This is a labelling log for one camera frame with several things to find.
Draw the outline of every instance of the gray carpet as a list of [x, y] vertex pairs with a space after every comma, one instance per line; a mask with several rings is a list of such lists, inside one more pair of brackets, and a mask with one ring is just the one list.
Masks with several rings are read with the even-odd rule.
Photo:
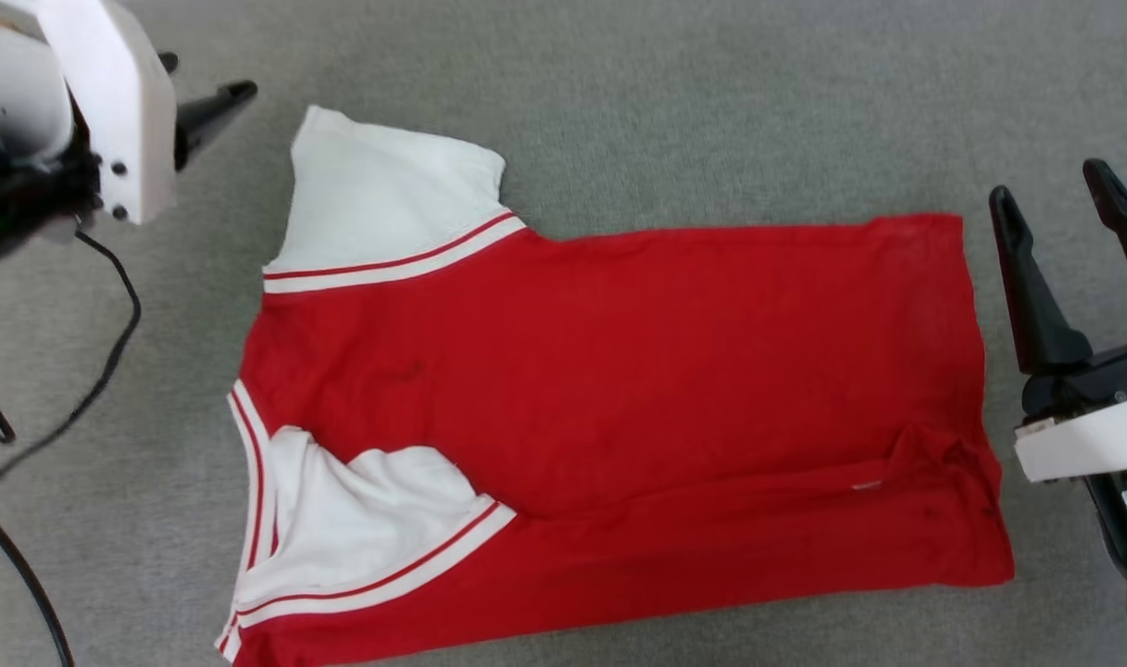
[[[183, 95], [249, 77], [256, 106], [145, 228], [103, 221], [144, 320], [109, 392], [0, 488], [81, 665], [221, 664], [246, 516], [223, 393], [287, 216], [289, 141], [318, 103], [508, 160], [550, 237], [859, 222], [956, 211], [990, 352], [1019, 576], [982, 590], [801, 599], [411, 656], [394, 667], [1127, 665], [1124, 587], [1084, 490], [1011, 459], [1021, 376], [986, 197], [1004, 181], [1067, 315], [1127, 341], [1127, 269], [1081, 160], [1127, 183], [1127, 0], [144, 0]], [[0, 265], [0, 404], [21, 439], [71, 409], [127, 302], [101, 258], [46, 241]], [[0, 665], [53, 665], [0, 554]]]

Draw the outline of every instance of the white robot part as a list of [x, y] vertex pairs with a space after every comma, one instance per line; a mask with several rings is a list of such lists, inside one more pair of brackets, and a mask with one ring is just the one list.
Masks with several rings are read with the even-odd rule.
[[1021, 426], [1015, 455], [1032, 482], [1127, 470], [1127, 401], [1068, 421]]
[[143, 27], [107, 0], [3, 0], [33, 14], [101, 157], [101, 203], [144, 222], [175, 202], [177, 100]]
[[73, 136], [73, 110], [54, 52], [0, 27], [0, 139], [17, 164], [60, 155]]

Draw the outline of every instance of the t-shirt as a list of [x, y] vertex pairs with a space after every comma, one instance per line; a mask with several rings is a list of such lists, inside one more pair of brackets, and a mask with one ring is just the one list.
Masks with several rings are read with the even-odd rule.
[[312, 108], [292, 157], [238, 666], [1011, 578], [957, 216], [554, 241], [474, 144]]

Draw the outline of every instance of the red shirt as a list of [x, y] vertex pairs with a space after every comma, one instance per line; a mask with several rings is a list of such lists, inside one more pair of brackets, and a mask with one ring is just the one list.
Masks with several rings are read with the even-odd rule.
[[[500, 158], [470, 144], [313, 109], [295, 155], [232, 399], [238, 665], [1011, 578], [956, 216], [558, 242], [496, 203], [477, 172]], [[329, 164], [410, 206], [305, 180]], [[483, 186], [420, 207], [461, 181]], [[418, 243], [320, 267], [374, 211]]]

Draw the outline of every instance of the red and white striped trim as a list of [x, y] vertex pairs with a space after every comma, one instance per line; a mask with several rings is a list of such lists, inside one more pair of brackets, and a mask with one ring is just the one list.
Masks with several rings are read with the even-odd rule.
[[512, 211], [505, 211], [486, 224], [473, 229], [460, 239], [440, 246], [434, 250], [412, 255], [402, 260], [326, 268], [317, 270], [289, 270], [281, 274], [264, 274], [264, 291], [269, 294], [312, 292], [335, 287], [350, 287], [353, 284], [389, 283], [393, 279], [415, 278], [416, 275], [432, 274], [469, 257], [471, 254], [525, 229], [526, 224]]
[[[255, 410], [241, 380], [234, 383], [229, 400], [250, 469], [247, 532], [241, 548], [241, 569], [238, 570], [238, 582], [241, 584], [242, 573], [274, 553], [276, 497], [270, 456], [266, 451], [269, 442], [267, 427]], [[435, 548], [424, 550], [385, 572], [373, 575], [370, 580], [347, 582], [341, 590], [295, 587], [292, 590], [276, 592], [264, 599], [238, 603], [238, 586], [234, 586], [234, 602], [231, 604], [224, 632], [215, 641], [216, 649], [233, 662], [241, 649], [242, 628], [261, 623], [269, 617], [295, 613], [353, 612], [407, 595], [447, 572], [500, 532], [515, 516], [515, 512], [504, 504], [487, 495], [479, 495], [470, 512], [447, 533], [449, 537]]]
[[[264, 451], [270, 439], [267, 426], [258, 417], [258, 410], [247, 392], [246, 384], [238, 380], [228, 397], [233, 424], [241, 435], [241, 446], [246, 448], [247, 468], [250, 472], [250, 503], [247, 503], [247, 532], [241, 542], [241, 564], [238, 567], [238, 580], [241, 575], [270, 557], [275, 540], [275, 475], [270, 472], [270, 460]], [[230, 616], [225, 621], [225, 630], [216, 640], [216, 647], [225, 657], [233, 660], [238, 653], [241, 640], [237, 631], [237, 610], [230, 604]]]

